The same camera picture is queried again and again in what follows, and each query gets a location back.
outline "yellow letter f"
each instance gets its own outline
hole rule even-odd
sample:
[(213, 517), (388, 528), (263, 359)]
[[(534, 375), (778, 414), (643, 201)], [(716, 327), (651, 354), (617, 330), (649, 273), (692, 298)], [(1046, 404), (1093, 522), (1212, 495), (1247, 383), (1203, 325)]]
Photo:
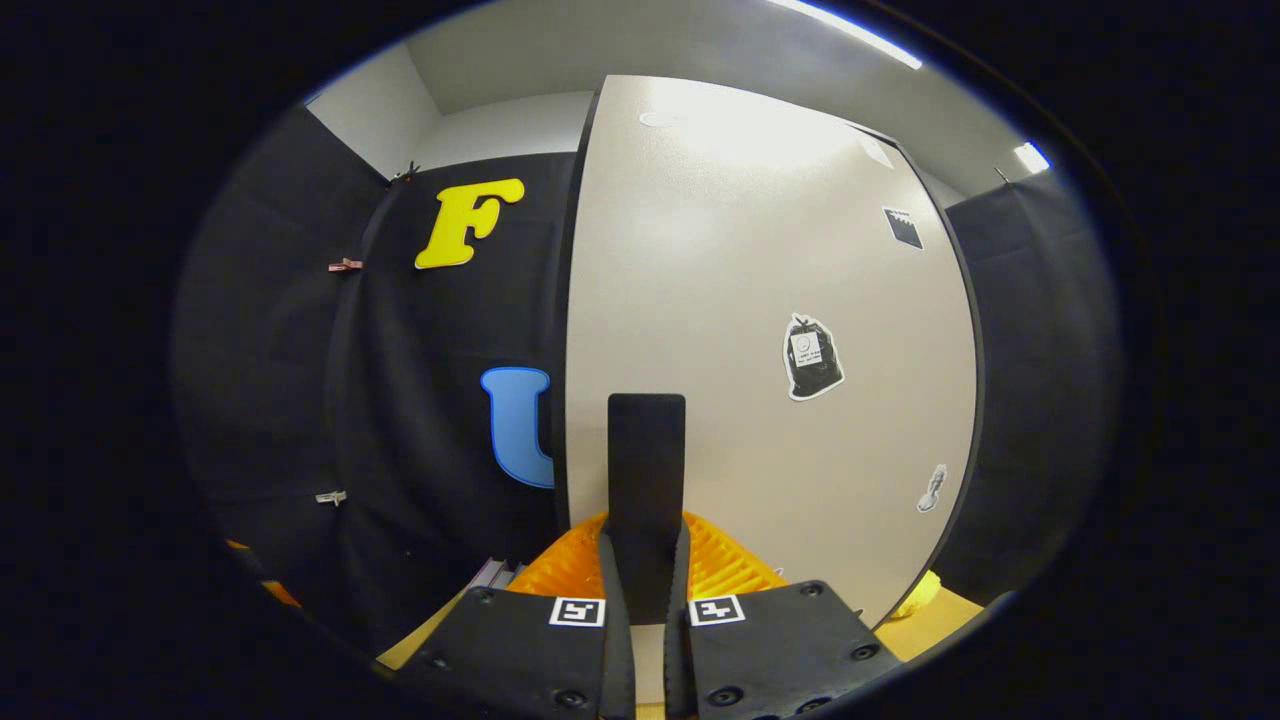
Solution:
[(467, 228), (475, 228), (476, 238), (483, 238), (498, 224), (499, 205), (494, 197), (476, 208), (476, 200), (486, 195), (516, 202), (525, 196), (525, 183), (512, 178), (442, 190), (435, 196), (440, 201), (435, 227), (426, 241), (426, 250), (417, 254), (413, 266), (425, 270), (461, 265), (470, 260), (476, 251), (467, 245)]

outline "screw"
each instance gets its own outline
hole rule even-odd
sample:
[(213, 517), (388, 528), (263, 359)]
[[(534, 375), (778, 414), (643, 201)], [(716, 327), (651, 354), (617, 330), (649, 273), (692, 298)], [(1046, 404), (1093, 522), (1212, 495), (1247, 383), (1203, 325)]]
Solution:
[(877, 652), (879, 652), (878, 644), (864, 644), (854, 651), (854, 660), (868, 660), (876, 657)]
[(707, 696), (707, 702), (716, 707), (728, 707), (740, 700), (742, 700), (742, 691), (735, 687), (721, 688)]
[(800, 710), (796, 710), (796, 714), (809, 712), (810, 710), (813, 710), (815, 707), (820, 707), (823, 705), (827, 705), (828, 702), (831, 702), (829, 697), (815, 697), (815, 698), (810, 700), (809, 702), (801, 705)]
[(556, 705), (561, 707), (582, 707), (586, 705), (586, 696), (577, 691), (561, 691), (556, 693)]

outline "black fabric backdrop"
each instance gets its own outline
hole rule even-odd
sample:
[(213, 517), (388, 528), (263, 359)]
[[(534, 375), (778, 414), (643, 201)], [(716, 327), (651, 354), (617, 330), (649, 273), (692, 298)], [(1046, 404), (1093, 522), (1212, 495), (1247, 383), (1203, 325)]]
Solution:
[(987, 396), (970, 484), (933, 569), (987, 605), (1044, 569), (1102, 477), (1121, 340), (1100, 237), (1056, 173), (947, 217), (982, 318)]
[[(399, 641), (488, 557), (529, 561), (554, 539), (553, 492), (493, 457), (480, 375), (562, 377), (552, 307), (573, 158), (484, 160), (388, 188), (296, 108), (188, 255), (173, 382), (191, 470), (225, 536), (365, 652)], [(440, 190), (508, 177), (526, 195), (470, 241), (470, 263), (413, 268)], [(364, 270), (329, 273), (343, 256)], [(314, 497), (337, 489), (339, 506)]]

